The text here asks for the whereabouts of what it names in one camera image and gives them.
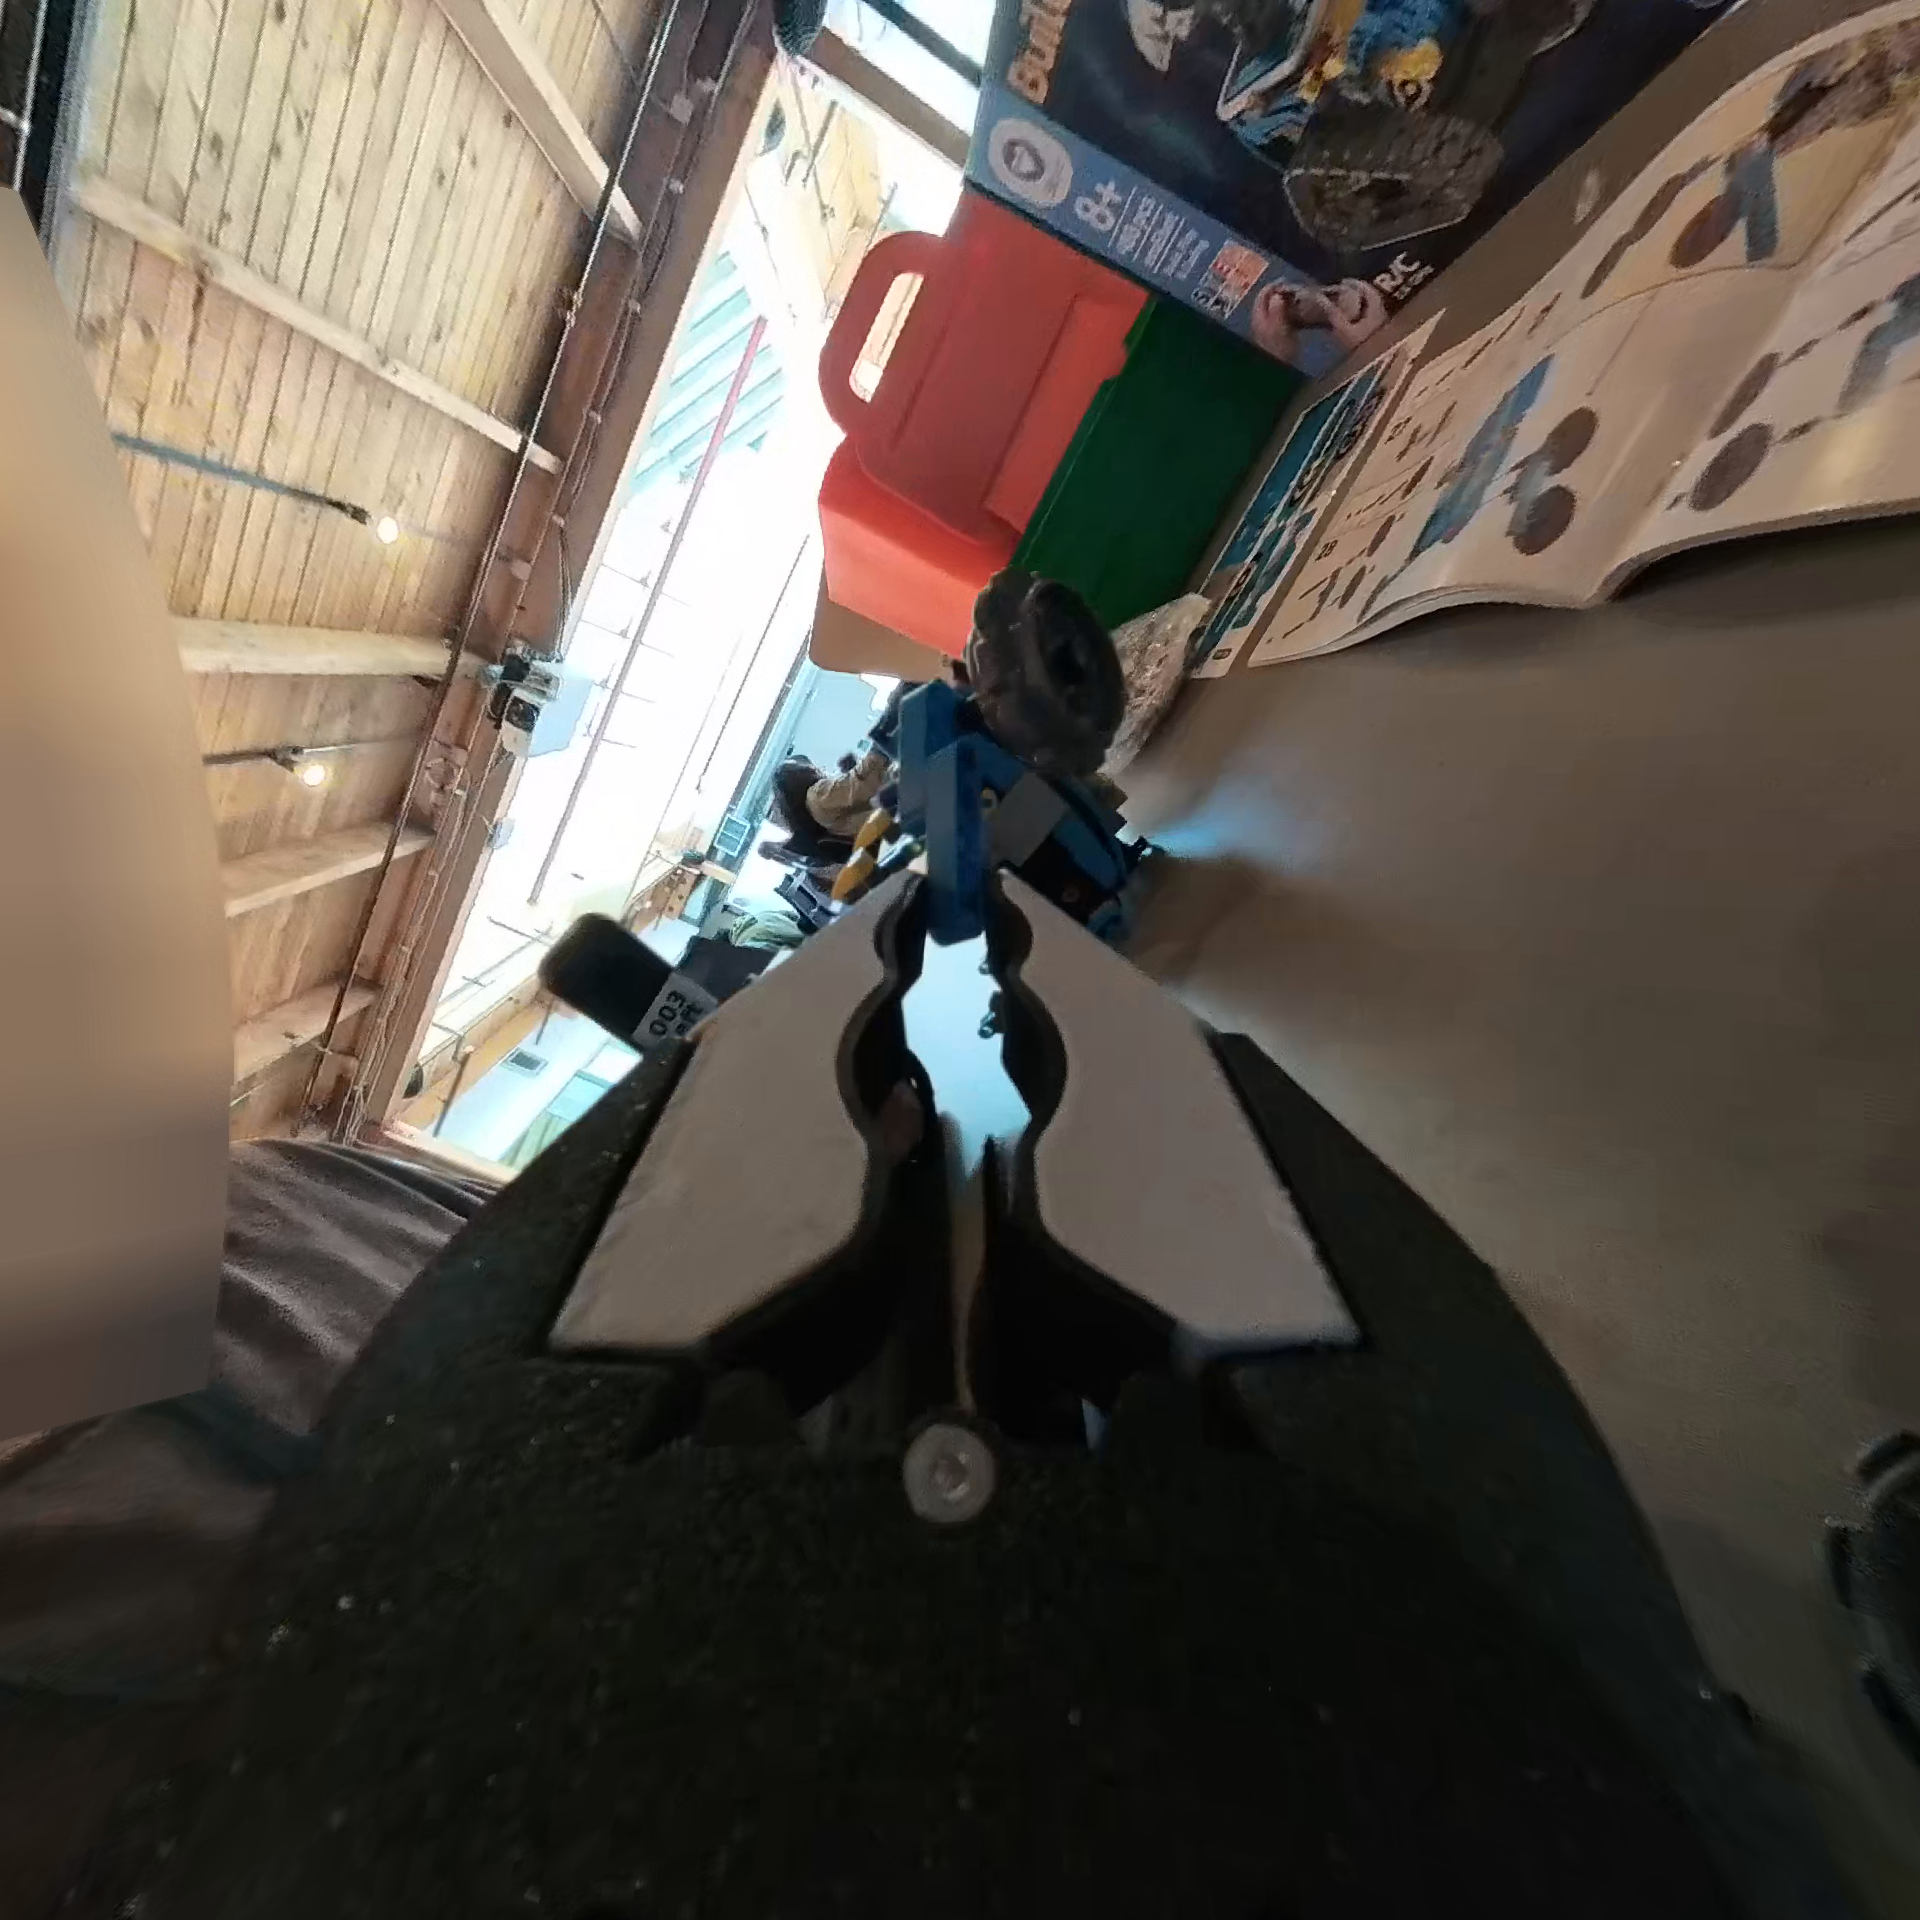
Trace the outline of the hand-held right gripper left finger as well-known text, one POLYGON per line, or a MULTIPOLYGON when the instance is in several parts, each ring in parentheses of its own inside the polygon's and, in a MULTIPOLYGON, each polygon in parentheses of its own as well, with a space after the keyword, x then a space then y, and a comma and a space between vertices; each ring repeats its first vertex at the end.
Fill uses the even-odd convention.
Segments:
POLYGON ((563 1356, 870 1359, 935 1155, 904 1039, 923 878, 903 872, 704 1019, 549 1336, 563 1356))

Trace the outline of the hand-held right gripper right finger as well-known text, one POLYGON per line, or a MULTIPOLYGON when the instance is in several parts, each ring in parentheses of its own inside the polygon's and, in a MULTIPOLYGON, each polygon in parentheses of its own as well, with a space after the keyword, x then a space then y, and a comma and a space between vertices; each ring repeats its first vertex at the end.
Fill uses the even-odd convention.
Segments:
POLYGON ((1094 1296, 1176 1354, 1348 1350, 1360 1331, 1206 1028, 1030 884, 991 916, 1018 1196, 1094 1296))

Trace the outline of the blue toy beam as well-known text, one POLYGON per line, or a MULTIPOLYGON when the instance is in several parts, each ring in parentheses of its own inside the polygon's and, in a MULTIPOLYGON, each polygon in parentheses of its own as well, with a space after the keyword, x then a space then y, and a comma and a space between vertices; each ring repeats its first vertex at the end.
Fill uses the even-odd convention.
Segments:
POLYGON ((991 814, 1028 774, 957 689, 927 682, 898 708, 898 823, 926 856, 927 938, 940 947, 980 938, 997 872, 991 814))

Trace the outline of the grey toy gear wheel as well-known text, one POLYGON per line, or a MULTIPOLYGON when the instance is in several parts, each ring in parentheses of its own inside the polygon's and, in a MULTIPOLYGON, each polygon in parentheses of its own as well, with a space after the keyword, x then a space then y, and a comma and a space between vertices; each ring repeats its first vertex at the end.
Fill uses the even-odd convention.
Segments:
POLYGON ((982 729, 1046 777, 1094 777, 1125 715, 1112 635, 1066 584, 1021 568, 990 577, 962 655, 982 729))

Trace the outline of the grey desk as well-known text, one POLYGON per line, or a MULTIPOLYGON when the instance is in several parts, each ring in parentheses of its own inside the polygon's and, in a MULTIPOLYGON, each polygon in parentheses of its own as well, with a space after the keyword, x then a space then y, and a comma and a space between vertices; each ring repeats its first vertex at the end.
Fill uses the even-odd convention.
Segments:
POLYGON ((1915 522, 1192 682, 1138 963, 1501 1272, 1863 1907, 1915 1766, 1826 1579, 1915 1432, 1915 522))

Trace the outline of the blue grey brick toy vehicle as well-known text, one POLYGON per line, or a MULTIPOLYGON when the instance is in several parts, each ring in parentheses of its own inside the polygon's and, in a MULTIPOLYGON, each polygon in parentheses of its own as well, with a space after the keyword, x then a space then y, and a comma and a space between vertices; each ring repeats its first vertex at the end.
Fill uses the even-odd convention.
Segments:
POLYGON ((1147 862, 1157 849, 1110 806, 1100 782, 1021 770, 980 784, 987 866, 1013 874, 1103 947, 1134 940, 1147 862))

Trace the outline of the tan cardboard sheet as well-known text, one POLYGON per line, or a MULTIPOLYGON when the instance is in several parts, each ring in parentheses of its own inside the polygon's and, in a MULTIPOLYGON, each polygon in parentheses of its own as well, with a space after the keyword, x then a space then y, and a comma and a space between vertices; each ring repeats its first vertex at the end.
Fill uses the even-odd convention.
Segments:
POLYGON ((947 655, 839 606, 824 588, 810 622, 806 658, 822 673, 855 680, 957 684, 957 664, 947 655))

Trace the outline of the bubble wrap bag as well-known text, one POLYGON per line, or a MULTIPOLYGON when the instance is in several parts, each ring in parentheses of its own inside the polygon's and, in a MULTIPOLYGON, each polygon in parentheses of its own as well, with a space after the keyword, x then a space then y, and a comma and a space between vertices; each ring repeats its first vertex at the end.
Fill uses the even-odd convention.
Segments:
POLYGON ((1205 595, 1183 592, 1112 628, 1123 714, 1100 768, 1103 777, 1127 770, 1168 719, 1189 678, 1192 639, 1206 627, 1210 616, 1212 604, 1205 595))

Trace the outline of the red plastic bin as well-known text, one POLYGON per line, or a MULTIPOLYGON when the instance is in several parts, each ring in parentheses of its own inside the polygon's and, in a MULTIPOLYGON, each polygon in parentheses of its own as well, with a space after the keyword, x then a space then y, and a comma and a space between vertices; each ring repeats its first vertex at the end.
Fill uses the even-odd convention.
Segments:
POLYGON ((824 600, 938 656, 1011 568, 1146 291, 962 188, 944 231, 891 231, 822 339, 839 447, 822 473, 824 600))

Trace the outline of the blue white sticker sheet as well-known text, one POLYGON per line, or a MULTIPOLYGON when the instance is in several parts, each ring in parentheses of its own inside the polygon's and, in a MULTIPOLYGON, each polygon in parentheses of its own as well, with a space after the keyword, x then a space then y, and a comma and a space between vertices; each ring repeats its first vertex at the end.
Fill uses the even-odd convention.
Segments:
POLYGON ((1383 416, 1422 364, 1432 319, 1306 408, 1229 520, 1202 584, 1206 612, 1189 639, 1186 675, 1220 680, 1264 632, 1284 580, 1383 416))

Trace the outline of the green plastic bin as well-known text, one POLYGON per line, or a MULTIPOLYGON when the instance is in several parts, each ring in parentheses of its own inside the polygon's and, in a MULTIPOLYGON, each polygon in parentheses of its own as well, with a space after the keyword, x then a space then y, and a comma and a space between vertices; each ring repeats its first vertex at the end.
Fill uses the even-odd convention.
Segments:
POLYGON ((1308 382, 1150 297, 1018 543, 1014 570, 1075 588, 1109 628, 1182 598, 1308 382))

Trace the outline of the building instruction booklet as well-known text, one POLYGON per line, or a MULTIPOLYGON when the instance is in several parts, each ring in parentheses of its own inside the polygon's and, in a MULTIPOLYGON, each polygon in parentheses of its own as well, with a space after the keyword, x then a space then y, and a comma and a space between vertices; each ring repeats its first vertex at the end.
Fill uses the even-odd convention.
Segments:
POLYGON ((1915 204, 1915 6, 1763 64, 1422 360, 1239 660, 1594 609, 1688 550, 1915 515, 1915 204))

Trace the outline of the dark blue toy kit box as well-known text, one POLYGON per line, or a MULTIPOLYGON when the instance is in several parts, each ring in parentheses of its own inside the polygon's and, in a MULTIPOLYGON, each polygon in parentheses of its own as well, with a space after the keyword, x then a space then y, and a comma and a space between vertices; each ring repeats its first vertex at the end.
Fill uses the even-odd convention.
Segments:
POLYGON ((972 185, 1319 378, 1723 3, 1003 3, 972 185))

